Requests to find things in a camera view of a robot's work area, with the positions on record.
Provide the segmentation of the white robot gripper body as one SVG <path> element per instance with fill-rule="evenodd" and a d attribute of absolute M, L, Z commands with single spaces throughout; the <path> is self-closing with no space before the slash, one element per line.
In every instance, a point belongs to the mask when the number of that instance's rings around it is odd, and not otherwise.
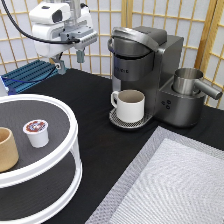
<path fill-rule="evenodd" d="M 34 37 L 48 40 L 35 41 L 39 55 L 55 58 L 56 55 L 74 47 L 83 50 L 97 41 L 90 10 L 80 2 L 41 2 L 29 13 L 33 22 Z"/>

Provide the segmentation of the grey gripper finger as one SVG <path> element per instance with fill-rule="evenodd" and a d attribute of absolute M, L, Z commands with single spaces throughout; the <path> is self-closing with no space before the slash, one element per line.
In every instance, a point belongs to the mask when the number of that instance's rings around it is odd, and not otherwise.
<path fill-rule="evenodd" d="M 84 57 L 85 57 L 85 49 L 83 50 L 77 50 L 76 51 L 76 54 L 77 54 L 77 62 L 78 63 L 84 63 L 85 60 L 84 60 Z"/>
<path fill-rule="evenodd" d="M 58 70 L 58 73 L 64 75 L 66 73 L 66 67 L 64 61 L 61 59 L 62 54 L 58 54 L 54 58 L 55 66 Z"/>

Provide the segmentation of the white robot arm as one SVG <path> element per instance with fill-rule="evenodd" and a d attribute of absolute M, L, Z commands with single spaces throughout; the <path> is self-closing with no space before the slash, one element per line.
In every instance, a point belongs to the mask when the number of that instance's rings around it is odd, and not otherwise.
<path fill-rule="evenodd" d="M 66 72 L 61 59 L 64 51 L 74 47 L 77 62 L 83 63 L 85 47 L 97 41 L 90 10 L 80 0 L 43 0 L 29 16 L 33 36 L 48 40 L 34 42 L 37 53 L 52 59 L 59 74 Z"/>

